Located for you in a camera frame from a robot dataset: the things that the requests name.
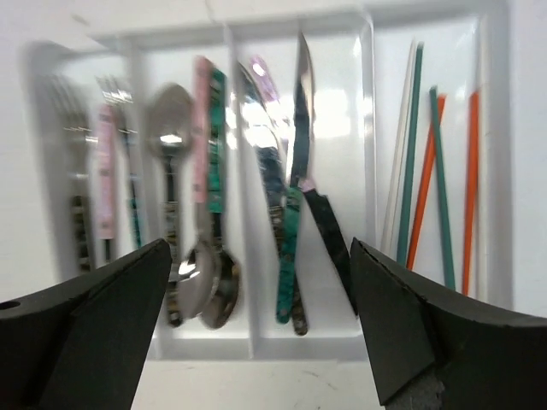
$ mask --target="spoon bowl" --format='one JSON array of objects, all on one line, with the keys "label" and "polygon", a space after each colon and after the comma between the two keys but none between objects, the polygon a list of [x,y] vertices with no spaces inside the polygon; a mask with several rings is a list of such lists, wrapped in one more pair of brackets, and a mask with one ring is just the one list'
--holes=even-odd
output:
[{"label": "spoon bowl", "polygon": [[223,249],[219,254],[221,279],[211,301],[200,316],[202,322],[211,329],[220,329],[226,324],[238,303],[241,267]]},{"label": "spoon bowl", "polygon": [[150,148],[162,160],[179,158],[191,150],[191,97],[178,84],[162,90],[150,108]]},{"label": "spoon bowl", "polygon": [[185,319],[195,318],[209,304],[220,276],[219,255],[200,237],[179,268],[179,308]]}]

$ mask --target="spoon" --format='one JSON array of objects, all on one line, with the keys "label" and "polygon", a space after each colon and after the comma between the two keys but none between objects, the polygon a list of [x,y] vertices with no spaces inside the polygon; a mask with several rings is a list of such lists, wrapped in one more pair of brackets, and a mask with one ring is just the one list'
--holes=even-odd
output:
[{"label": "spoon", "polygon": [[[170,281],[178,279],[179,271],[179,190],[177,176],[179,163],[191,148],[190,138],[191,97],[180,85],[168,85],[150,109],[150,147],[162,161],[166,181],[164,216],[166,240],[171,250]],[[176,308],[176,285],[168,287],[169,323],[178,326],[182,315]]]},{"label": "spoon", "polygon": [[238,301],[241,266],[222,243],[222,215],[226,201],[226,76],[216,68],[212,73],[210,90],[209,211],[213,216],[213,245],[221,260],[221,278],[213,299],[203,309],[200,318],[206,326],[219,329],[226,324]]},{"label": "spoon", "polygon": [[179,269],[179,306],[185,319],[198,316],[215,294],[221,277],[221,260],[212,243],[212,220],[207,204],[210,80],[213,63],[196,59],[195,97],[192,110],[194,137],[194,203],[197,241]]}]

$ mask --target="orange chopstick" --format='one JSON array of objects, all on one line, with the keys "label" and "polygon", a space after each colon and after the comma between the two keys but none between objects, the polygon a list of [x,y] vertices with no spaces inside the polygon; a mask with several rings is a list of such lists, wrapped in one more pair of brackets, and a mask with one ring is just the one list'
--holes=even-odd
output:
[{"label": "orange chopstick", "polygon": [[479,184],[479,92],[471,95],[469,102],[468,187],[465,204],[465,232],[463,237],[462,294],[469,295],[471,276],[471,243],[473,241],[473,214]]},{"label": "orange chopstick", "polygon": [[[438,121],[443,119],[444,102],[446,95],[438,96]],[[418,249],[418,239],[420,238],[421,223],[424,220],[424,212],[426,211],[427,192],[429,191],[429,181],[433,172],[433,163],[435,162],[435,137],[433,136],[433,124],[429,126],[427,135],[426,156],[424,158],[424,166],[421,170],[420,190],[418,191],[418,201],[416,203],[416,213],[414,224],[412,225],[412,235],[410,237],[409,257],[407,258],[407,269],[412,269]]]}]

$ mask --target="white plastic cutlery tray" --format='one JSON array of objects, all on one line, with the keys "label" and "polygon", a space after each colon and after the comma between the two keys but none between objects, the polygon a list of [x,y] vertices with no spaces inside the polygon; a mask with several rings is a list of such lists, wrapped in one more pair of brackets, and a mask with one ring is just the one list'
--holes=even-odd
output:
[{"label": "white plastic cutlery tray", "polygon": [[[167,83],[193,92],[193,62],[206,56],[227,76],[226,247],[242,266],[238,305],[228,323],[212,331],[199,319],[169,327],[164,308],[150,345],[153,360],[365,360],[367,351],[358,319],[328,257],[321,236],[303,202],[297,245],[297,275],[309,333],[297,337],[291,323],[275,320],[279,262],[268,220],[266,198],[255,151],[245,140],[238,105],[244,101],[234,84],[237,63],[249,66],[259,55],[268,65],[281,106],[292,119],[297,62],[297,33],[302,30],[311,54],[315,80],[315,142],[311,172],[317,190],[328,196],[347,246],[353,237],[379,246],[393,161],[399,106],[409,46],[423,41],[424,62],[413,187],[414,207],[429,127],[427,91],[433,85],[447,94],[442,121],[444,162],[450,205],[456,283],[462,275],[463,213],[468,154],[468,98],[486,73],[487,132],[480,157],[480,204],[489,215],[487,255],[473,247],[487,266],[488,302],[511,308],[511,161],[509,124],[509,11],[494,1],[377,5],[322,15],[278,20],[227,22],[157,32],[116,33],[97,38],[92,52],[56,44],[34,44],[26,64],[35,98],[36,144],[56,249],[59,280],[73,277],[76,262],[67,203],[68,176],[61,161],[63,141],[44,79],[62,75],[84,93],[89,109],[91,193],[98,194],[97,112],[103,95],[96,77],[114,76],[132,91],[129,124],[138,134],[141,235],[144,243],[162,237],[165,183],[159,160],[148,146],[147,108]],[[115,255],[133,250],[126,156],[116,139],[117,240]],[[192,158],[180,167],[183,255],[193,246]],[[415,271],[443,283],[435,177],[430,183]],[[95,240],[98,265],[103,246]]]}]

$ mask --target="stainless steel fork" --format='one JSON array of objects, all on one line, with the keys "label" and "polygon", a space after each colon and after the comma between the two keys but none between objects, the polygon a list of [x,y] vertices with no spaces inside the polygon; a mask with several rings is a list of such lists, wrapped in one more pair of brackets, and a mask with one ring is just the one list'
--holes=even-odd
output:
[{"label": "stainless steel fork", "polygon": [[87,169],[90,132],[87,109],[79,90],[67,79],[54,77],[49,79],[48,84],[51,100],[62,124],[69,158],[67,170],[71,190],[69,209],[72,215],[79,273],[83,274],[96,267]]}]

